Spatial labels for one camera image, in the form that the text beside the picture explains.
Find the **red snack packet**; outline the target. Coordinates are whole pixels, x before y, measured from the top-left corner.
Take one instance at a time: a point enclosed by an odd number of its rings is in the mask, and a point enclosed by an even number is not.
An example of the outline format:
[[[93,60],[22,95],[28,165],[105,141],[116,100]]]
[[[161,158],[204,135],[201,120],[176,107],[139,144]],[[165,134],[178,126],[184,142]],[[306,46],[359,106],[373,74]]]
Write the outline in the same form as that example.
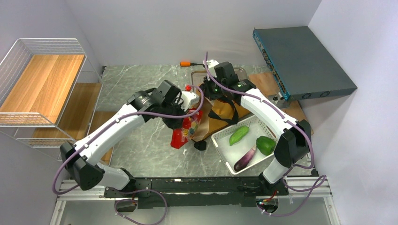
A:
[[[201,122],[202,114],[202,111],[199,110],[193,116],[184,118],[182,127],[173,130],[170,142],[172,148],[180,149],[193,138]]]

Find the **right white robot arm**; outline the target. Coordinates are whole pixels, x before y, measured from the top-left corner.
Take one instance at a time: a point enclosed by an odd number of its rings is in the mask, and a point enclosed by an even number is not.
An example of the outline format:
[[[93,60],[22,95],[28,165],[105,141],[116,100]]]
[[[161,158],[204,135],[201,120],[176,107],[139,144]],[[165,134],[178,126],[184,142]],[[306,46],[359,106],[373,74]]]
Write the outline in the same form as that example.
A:
[[[223,86],[215,79],[208,68],[208,66],[215,67],[219,65],[217,61],[204,59],[203,65],[207,72],[207,80],[212,80],[220,89],[241,95],[240,105],[257,116],[279,138],[274,150],[275,158],[260,175],[258,184],[259,190],[263,194],[269,195],[275,191],[277,182],[287,176],[293,167],[311,169],[314,166],[314,150],[311,143],[311,135],[307,135],[303,129],[299,128],[298,122],[292,122],[294,120],[293,117],[283,113],[247,79],[243,80],[248,87],[248,90],[245,92]],[[291,128],[301,133],[301,137],[305,140],[304,147],[298,147],[294,143],[292,147],[281,148],[282,136],[287,134]]]

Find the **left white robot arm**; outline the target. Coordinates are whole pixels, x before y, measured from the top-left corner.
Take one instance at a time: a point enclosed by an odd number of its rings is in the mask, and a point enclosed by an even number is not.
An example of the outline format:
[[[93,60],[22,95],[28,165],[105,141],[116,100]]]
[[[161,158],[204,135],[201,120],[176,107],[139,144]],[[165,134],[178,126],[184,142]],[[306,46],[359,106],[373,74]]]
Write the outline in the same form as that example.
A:
[[[100,185],[128,197],[136,189],[136,180],[127,170],[115,169],[100,162],[108,149],[150,119],[161,117],[169,128],[180,128],[184,118],[199,111],[196,109],[189,113],[189,108],[203,102],[203,94],[182,91],[168,80],[164,80],[158,88],[137,91],[94,132],[75,143],[65,142],[60,146],[63,163],[56,175],[59,176],[65,169],[82,190]]]

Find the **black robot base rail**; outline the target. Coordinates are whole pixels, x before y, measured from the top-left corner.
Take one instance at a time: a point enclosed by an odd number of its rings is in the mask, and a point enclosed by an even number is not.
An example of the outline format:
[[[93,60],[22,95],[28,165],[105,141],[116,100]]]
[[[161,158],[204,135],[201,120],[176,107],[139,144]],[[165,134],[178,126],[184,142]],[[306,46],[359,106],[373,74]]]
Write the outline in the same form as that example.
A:
[[[331,197],[328,181],[314,176],[287,177],[271,189],[260,187],[255,176],[194,177],[194,178],[137,178],[134,190],[117,191],[110,187],[94,186],[83,191],[74,190],[57,197],[66,201],[110,201],[119,212],[155,207],[239,205],[254,207],[265,205],[275,211],[279,200],[287,198]]]

